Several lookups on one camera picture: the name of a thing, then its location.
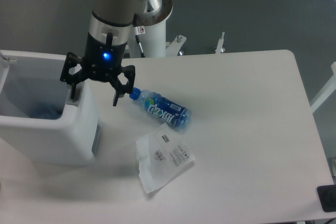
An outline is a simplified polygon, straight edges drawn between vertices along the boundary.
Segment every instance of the blue led light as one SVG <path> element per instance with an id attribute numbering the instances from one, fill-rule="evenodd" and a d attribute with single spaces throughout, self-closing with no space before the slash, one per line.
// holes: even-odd
<path id="1" fill-rule="evenodd" d="M 103 53 L 103 57 L 104 57 L 105 60 L 110 60 L 112 58 L 111 54 L 109 54 L 107 52 Z"/>

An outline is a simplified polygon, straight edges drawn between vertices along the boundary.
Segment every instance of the bottle cap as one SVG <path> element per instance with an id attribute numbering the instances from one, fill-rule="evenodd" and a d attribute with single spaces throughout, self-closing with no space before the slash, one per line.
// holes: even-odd
<path id="1" fill-rule="evenodd" d="M 141 94 L 141 90 L 138 88 L 133 88 L 133 92 L 130 94 L 130 98 L 134 101 L 136 101 Z"/>

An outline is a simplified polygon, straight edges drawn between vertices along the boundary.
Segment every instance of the plastic bottle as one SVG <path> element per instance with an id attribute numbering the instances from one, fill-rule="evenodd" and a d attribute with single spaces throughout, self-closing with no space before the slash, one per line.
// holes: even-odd
<path id="1" fill-rule="evenodd" d="M 130 98 L 148 113 L 157 116 L 162 121 L 178 129 L 186 127 L 189 122 L 191 116 L 189 109 L 168 100 L 158 93 L 134 88 Z"/>

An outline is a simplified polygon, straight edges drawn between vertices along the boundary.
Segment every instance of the blue bottle label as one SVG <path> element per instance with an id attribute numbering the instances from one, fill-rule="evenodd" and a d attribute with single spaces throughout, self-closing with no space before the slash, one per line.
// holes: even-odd
<path id="1" fill-rule="evenodd" d="M 149 104 L 147 111 L 150 114 L 164 119 L 167 123 L 176 126 L 183 108 L 171 102 L 166 104 L 155 103 Z"/>

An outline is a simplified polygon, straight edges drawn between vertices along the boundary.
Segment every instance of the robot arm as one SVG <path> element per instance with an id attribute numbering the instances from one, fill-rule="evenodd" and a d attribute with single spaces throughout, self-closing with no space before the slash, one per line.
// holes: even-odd
<path id="1" fill-rule="evenodd" d="M 138 0 L 94 0 L 85 54 L 81 58 L 69 52 L 60 77 L 62 82 L 71 85 L 72 99 L 76 85 L 86 79 L 110 83 L 116 90 L 113 106 L 119 97 L 132 92 L 135 67 L 122 67 L 121 61 L 137 5 Z M 70 74 L 70 68 L 77 64 L 81 70 Z M 128 80 L 126 84 L 118 78 L 121 73 Z"/>

